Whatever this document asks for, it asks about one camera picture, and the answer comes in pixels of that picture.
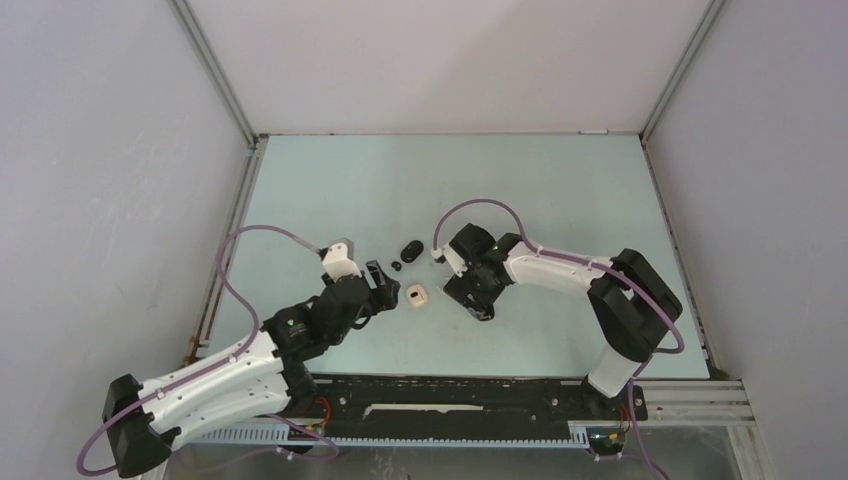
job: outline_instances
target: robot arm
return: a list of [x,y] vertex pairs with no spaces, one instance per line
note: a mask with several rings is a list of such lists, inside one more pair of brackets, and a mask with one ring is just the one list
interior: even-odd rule
[[[139,398],[158,393],[106,432],[120,477],[140,475],[193,439],[233,422],[278,412],[296,416],[313,404],[316,386],[303,362],[340,344],[373,315],[395,308],[400,290],[375,261],[366,263],[374,283],[369,286],[353,261],[349,240],[334,242],[321,256],[326,271],[321,295],[263,322],[238,358],[234,352],[249,337],[158,378],[139,383],[125,375],[112,382],[104,422]],[[227,358],[226,365],[162,393],[164,386]]]
[[569,254],[586,259],[586,265],[582,265],[540,255],[513,233],[496,242],[486,230],[468,224],[433,256],[454,271],[444,292],[480,321],[494,318],[495,300],[512,284],[587,295],[607,341],[587,381],[607,398],[619,395],[636,369],[657,349],[668,327],[641,297],[628,296],[628,287],[599,267],[620,271],[634,281],[672,321],[683,311],[665,282],[634,250],[625,249],[612,258]]

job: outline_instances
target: light blue tabletop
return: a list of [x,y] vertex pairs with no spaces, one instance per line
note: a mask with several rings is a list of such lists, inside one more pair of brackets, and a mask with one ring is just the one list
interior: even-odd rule
[[[489,197],[511,205],[538,243],[612,256],[639,250],[685,305],[677,325],[687,348],[657,356],[643,376],[707,378],[690,308],[647,164],[636,136],[414,135],[275,136],[265,151],[245,225],[271,224],[318,246],[347,237],[355,259],[378,260],[401,282],[398,308],[382,313],[342,345],[311,360],[312,372],[582,377],[605,345],[585,297],[511,286],[496,317],[478,322],[439,288],[450,277],[429,256],[433,229],[455,204]],[[517,229],[497,207],[455,214],[444,243],[465,223],[495,238]],[[395,272],[389,264],[410,240],[425,253]],[[249,232],[239,241],[230,279],[264,320],[319,294],[317,257],[287,238]],[[403,297],[421,284],[429,303]],[[250,318],[225,296],[210,350],[246,335]],[[667,335],[663,346],[673,346]]]

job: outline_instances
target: small round black object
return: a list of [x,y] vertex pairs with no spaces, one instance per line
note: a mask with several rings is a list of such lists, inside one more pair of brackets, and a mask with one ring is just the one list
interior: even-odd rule
[[423,251],[424,244],[421,243],[421,240],[413,240],[403,247],[400,252],[400,259],[403,260],[403,263],[412,263]]

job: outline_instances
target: table surface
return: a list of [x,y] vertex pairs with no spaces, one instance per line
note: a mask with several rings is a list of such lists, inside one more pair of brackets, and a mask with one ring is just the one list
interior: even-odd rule
[[[686,350],[657,356],[643,376],[707,378],[696,326],[671,241],[636,136],[411,135],[271,137],[245,225],[291,230],[318,246],[347,237],[355,259],[378,260],[401,282],[421,284],[429,302],[401,296],[392,312],[307,363],[313,372],[582,377],[605,341],[587,298],[533,286],[507,288],[496,316],[478,322],[440,292],[446,265],[425,251],[400,272],[389,264],[409,241],[429,250],[438,219],[457,203],[489,197],[511,205],[528,235],[576,253],[642,252],[685,305],[677,321]],[[444,243],[465,223],[495,238],[517,231],[491,205],[457,212]],[[316,257],[287,238],[250,232],[238,243],[230,280],[262,319],[321,292]],[[215,352],[246,335],[250,317],[229,295],[212,332]],[[663,346],[673,346],[667,335]]]

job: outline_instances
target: white wall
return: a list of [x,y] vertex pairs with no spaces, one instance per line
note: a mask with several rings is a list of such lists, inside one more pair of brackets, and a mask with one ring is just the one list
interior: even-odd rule
[[848,3],[729,3],[652,141],[704,323],[779,478],[844,476]]
[[185,353],[246,147],[167,2],[0,10],[0,476],[77,478],[109,382]]
[[191,3],[259,132],[636,132],[709,0]]

